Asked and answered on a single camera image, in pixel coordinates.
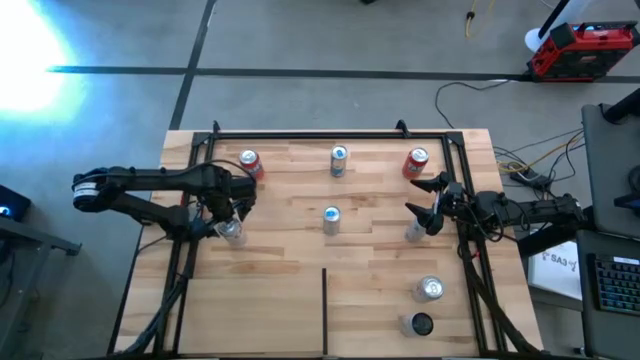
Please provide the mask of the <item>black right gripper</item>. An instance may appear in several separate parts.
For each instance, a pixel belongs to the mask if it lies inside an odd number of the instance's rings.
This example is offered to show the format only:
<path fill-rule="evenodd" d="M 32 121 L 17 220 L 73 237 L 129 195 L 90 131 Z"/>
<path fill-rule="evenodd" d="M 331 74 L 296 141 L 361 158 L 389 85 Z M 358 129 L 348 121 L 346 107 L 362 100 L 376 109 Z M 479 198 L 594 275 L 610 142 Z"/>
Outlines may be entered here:
<path fill-rule="evenodd" d="M 428 193 L 442 192 L 449 185 L 449 173 L 441 172 L 432 179 L 414 179 L 410 183 Z M 405 206 L 415 215 L 414 221 L 405 231 L 406 236 L 437 235 L 443 228 L 444 217 L 473 227 L 481 225 L 471 205 L 461 195 L 439 193 L 434 204 L 435 209 L 412 203 L 406 203 Z"/>

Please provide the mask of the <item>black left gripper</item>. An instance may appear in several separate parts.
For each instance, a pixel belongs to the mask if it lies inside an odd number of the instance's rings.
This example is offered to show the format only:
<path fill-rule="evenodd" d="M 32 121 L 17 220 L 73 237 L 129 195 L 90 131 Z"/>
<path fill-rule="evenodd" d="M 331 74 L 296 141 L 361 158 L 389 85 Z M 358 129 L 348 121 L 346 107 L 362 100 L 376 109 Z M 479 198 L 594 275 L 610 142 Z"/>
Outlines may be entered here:
<path fill-rule="evenodd" d="M 207 187 L 199 198 L 212 216 L 211 235 L 221 236 L 224 221 L 238 218 L 243 222 L 255 205 L 257 181 L 249 173 L 236 176 L 211 163 L 204 165 L 203 179 Z"/>

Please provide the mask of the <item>white Celsius can silver lid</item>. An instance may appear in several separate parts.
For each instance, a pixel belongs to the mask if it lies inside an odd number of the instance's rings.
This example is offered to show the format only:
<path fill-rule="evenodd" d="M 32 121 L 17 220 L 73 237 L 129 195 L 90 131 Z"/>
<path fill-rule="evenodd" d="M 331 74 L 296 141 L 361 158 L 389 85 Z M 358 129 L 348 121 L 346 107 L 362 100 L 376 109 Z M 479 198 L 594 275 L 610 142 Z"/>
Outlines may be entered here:
<path fill-rule="evenodd" d="M 418 303 L 427 303 L 439 300 L 444 294 L 442 281 L 432 275 L 420 279 L 412 289 L 412 298 Z"/>
<path fill-rule="evenodd" d="M 241 248 L 244 247 L 247 242 L 247 237 L 244 232 L 243 223 L 238 218 L 232 218 L 229 221 L 224 221 L 225 224 L 220 228 L 222 235 L 231 247 Z"/>

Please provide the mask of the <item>white Celsius can black lid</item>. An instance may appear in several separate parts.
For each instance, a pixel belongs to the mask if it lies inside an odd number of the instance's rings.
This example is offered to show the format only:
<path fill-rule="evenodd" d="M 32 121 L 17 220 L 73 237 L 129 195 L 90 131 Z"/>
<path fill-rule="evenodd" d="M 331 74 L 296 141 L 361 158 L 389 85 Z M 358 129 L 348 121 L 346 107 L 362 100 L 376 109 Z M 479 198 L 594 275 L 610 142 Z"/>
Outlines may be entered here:
<path fill-rule="evenodd" d="M 406 337 L 426 337 L 432 333 L 434 322 L 428 314 L 417 312 L 402 316 L 400 329 Z"/>
<path fill-rule="evenodd" d="M 406 228 L 404 237 L 409 243 L 418 243 L 426 235 L 426 228 L 423 227 L 417 218 Z"/>

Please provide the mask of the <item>red soda can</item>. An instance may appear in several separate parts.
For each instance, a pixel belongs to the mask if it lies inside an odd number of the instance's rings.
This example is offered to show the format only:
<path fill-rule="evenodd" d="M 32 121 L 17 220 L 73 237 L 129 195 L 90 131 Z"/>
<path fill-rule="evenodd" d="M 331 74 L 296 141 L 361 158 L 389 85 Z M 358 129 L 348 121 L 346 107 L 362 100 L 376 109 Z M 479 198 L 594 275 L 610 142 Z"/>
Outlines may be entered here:
<path fill-rule="evenodd" d="M 416 179 L 423 172 L 429 161 L 429 153 L 425 148 L 416 147 L 412 149 L 405 159 L 402 167 L 402 174 L 407 179 Z"/>
<path fill-rule="evenodd" d="M 264 167 L 256 151 L 251 149 L 243 150 L 239 154 L 239 161 L 241 166 L 256 180 L 261 180 L 264 177 Z"/>

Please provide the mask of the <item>silver blue Red Bull can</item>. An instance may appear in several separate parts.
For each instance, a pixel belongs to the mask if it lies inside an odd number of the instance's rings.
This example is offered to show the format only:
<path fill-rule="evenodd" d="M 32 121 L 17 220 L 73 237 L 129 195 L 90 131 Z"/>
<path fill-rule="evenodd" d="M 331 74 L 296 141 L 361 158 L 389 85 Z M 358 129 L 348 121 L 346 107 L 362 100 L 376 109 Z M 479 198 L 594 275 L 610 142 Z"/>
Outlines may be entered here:
<path fill-rule="evenodd" d="M 323 213 L 323 232 L 328 236 L 335 236 L 339 233 L 341 212 L 335 206 L 329 206 Z"/>
<path fill-rule="evenodd" d="M 348 150 L 343 145 L 336 145 L 331 150 L 330 173 L 334 177 L 342 177 L 346 172 Z"/>

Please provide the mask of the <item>black power strip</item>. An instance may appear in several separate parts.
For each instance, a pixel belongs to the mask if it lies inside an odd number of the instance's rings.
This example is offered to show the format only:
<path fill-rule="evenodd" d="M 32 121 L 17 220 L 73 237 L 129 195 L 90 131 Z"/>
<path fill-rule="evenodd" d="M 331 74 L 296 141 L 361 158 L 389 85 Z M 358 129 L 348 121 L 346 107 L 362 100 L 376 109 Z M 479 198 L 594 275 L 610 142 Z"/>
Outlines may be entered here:
<path fill-rule="evenodd" d="M 509 174 L 511 180 L 514 180 L 526 187 L 535 190 L 547 190 L 552 184 L 552 180 L 543 174 L 537 173 L 532 169 L 521 170 Z"/>

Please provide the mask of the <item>black desk leg bar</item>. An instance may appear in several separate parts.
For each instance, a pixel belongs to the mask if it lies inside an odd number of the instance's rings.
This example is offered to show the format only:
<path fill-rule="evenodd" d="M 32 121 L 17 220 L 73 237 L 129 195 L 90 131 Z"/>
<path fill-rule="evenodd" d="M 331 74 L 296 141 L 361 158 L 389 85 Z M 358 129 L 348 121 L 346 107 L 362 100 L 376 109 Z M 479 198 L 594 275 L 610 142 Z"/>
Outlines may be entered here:
<path fill-rule="evenodd" d="M 543 222 L 550 222 L 551 225 L 518 241 L 518 250 L 522 258 L 574 240 L 579 230 L 595 229 L 592 206 L 584 210 L 549 215 L 543 219 Z"/>

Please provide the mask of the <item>white printed paper sheet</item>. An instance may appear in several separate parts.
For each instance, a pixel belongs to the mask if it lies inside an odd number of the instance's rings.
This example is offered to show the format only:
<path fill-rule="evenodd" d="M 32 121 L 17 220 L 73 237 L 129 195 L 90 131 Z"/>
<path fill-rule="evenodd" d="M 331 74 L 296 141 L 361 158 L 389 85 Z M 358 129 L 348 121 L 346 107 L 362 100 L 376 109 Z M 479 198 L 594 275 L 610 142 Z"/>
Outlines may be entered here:
<path fill-rule="evenodd" d="M 582 300 L 577 244 L 551 247 L 528 258 L 528 284 L 575 300 Z"/>

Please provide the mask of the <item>grey side table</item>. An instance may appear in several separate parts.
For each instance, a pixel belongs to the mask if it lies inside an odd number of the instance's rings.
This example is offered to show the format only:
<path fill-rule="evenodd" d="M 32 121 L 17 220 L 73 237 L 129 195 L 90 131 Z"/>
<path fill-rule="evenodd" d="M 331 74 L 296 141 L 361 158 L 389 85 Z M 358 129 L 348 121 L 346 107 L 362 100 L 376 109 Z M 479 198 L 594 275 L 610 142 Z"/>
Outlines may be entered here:
<path fill-rule="evenodd" d="M 604 119 L 599 106 L 581 109 L 596 228 L 605 233 L 640 240 L 640 217 L 614 200 L 632 193 L 628 174 L 640 166 L 640 117 L 621 124 Z"/>

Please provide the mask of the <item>white floor stand base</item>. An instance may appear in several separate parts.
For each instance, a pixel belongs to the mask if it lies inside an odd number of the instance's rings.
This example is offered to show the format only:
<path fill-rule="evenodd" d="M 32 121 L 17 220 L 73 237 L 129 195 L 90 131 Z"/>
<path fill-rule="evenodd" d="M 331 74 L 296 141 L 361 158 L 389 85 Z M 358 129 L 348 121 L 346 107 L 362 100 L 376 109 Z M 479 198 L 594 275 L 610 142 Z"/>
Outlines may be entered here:
<path fill-rule="evenodd" d="M 564 23 L 572 23 L 592 2 L 592 0 L 560 0 L 540 28 L 529 30 L 524 38 L 525 45 L 536 52 L 550 35 L 550 31 Z"/>

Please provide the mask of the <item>dark grey keyboard desk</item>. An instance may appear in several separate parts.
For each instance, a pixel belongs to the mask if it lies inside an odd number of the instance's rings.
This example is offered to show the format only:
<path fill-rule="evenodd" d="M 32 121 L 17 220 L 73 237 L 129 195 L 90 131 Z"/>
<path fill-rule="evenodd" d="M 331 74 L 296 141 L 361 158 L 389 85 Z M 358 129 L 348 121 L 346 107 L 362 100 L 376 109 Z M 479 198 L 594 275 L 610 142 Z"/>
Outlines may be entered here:
<path fill-rule="evenodd" d="M 591 254 L 640 259 L 640 242 L 581 230 L 577 249 L 586 353 L 611 360 L 640 360 L 640 317 L 598 308 L 590 266 Z"/>

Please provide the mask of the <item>dark side table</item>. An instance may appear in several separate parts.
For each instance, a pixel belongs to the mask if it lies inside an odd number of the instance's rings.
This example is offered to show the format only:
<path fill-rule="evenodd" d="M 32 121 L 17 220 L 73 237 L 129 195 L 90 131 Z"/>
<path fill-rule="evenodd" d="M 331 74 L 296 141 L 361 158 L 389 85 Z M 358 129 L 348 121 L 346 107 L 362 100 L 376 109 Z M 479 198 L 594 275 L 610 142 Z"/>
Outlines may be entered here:
<path fill-rule="evenodd" d="M 2 305 L 0 295 L 0 360 L 6 360 L 12 351 L 18 329 L 24 318 L 31 293 L 53 249 L 77 256 L 81 244 L 41 232 L 26 224 L 0 217 L 0 240 L 6 240 L 15 253 L 27 256 L 25 265 L 14 264 L 13 282 Z"/>

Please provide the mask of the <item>backlit black keyboard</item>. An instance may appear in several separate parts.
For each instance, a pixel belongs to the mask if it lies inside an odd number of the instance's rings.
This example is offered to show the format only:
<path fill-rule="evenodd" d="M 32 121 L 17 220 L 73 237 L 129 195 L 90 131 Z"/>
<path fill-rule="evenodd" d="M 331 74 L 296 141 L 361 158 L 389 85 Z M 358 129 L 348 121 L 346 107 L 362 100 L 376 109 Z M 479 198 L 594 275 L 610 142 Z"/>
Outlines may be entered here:
<path fill-rule="evenodd" d="M 598 308 L 640 317 L 640 259 L 591 254 L 590 266 Z"/>

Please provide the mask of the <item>red black tool box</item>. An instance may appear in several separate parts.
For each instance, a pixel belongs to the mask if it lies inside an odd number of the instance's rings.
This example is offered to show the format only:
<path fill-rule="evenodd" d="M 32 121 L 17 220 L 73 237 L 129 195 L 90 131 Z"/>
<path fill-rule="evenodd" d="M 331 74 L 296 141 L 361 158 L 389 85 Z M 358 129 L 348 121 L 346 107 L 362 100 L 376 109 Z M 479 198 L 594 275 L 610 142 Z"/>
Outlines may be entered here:
<path fill-rule="evenodd" d="M 637 21 L 561 24 L 527 63 L 535 82 L 592 82 L 640 44 Z"/>

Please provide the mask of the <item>black device with blue light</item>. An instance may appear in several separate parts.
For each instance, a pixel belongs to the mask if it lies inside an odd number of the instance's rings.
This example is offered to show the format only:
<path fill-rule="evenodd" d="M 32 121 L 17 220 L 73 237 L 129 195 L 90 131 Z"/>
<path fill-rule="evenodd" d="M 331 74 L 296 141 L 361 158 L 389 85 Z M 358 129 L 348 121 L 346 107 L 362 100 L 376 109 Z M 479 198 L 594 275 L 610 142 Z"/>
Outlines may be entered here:
<path fill-rule="evenodd" d="M 0 185 L 0 217 L 21 222 L 31 206 L 31 200 Z"/>

